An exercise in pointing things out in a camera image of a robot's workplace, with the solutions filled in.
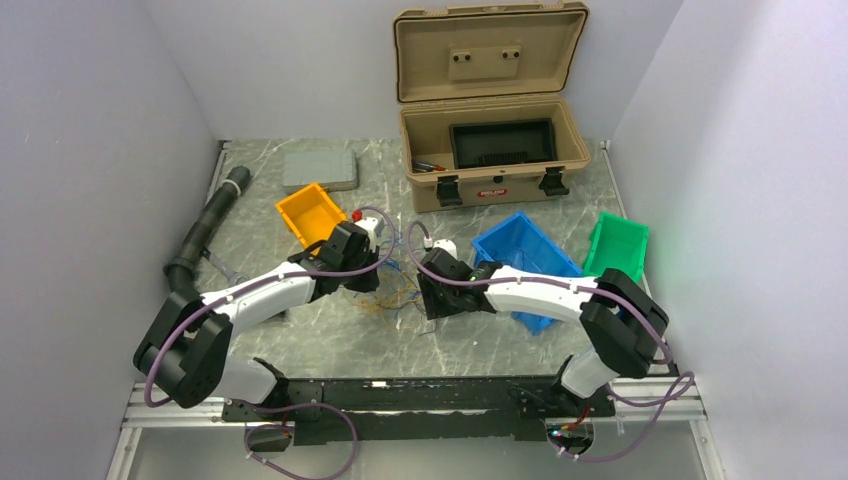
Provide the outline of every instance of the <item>open toolbox lid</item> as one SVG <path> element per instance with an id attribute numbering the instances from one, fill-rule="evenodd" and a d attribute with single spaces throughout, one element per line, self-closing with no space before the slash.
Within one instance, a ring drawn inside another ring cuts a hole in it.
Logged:
<path id="1" fill-rule="evenodd" d="M 406 10 L 395 19 L 401 103 L 565 88 L 582 2 Z"/>

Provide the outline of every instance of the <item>blue bin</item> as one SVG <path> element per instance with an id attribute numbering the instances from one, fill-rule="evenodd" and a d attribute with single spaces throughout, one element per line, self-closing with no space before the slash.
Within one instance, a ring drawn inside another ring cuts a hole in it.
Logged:
<path id="1" fill-rule="evenodd" d="M 517 212 L 483 233 L 471 245 L 477 250 L 474 266 L 483 260 L 500 262 L 531 273 L 580 277 L 583 272 L 524 212 Z M 533 335 L 555 322 L 553 318 L 513 312 Z"/>

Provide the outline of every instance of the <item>white connector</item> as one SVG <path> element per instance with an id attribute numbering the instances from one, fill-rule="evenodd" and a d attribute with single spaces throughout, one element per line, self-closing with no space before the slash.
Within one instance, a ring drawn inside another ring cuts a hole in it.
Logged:
<path id="1" fill-rule="evenodd" d="M 456 244 L 448 239 L 437 240 L 436 243 L 433 244 L 435 248 L 441 248 L 442 250 L 451 254 L 453 258 L 456 258 Z"/>
<path id="2" fill-rule="evenodd" d="M 355 225 L 362 227 L 366 232 L 368 232 L 368 241 L 371 242 L 371 251 L 376 251 L 379 246 L 377 238 L 380 234 L 382 234 L 383 227 L 386 226 L 386 222 L 384 222 L 382 218 L 366 217 L 356 222 Z"/>

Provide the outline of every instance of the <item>orange bin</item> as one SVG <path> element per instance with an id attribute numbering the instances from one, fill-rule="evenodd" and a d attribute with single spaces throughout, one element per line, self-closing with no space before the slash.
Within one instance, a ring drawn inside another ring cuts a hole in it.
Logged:
<path id="1" fill-rule="evenodd" d="M 277 211 L 304 248 L 328 239 L 336 225 L 346 218 L 317 183 L 277 202 Z"/>

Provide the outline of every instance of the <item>black tray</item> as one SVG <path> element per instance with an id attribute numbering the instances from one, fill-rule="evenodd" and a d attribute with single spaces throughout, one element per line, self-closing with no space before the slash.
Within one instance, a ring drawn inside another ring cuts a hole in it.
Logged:
<path id="1" fill-rule="evenodd" d="M 550 118 L 451 125 L 450 134 L 457 169 L 557 159 Z"/>

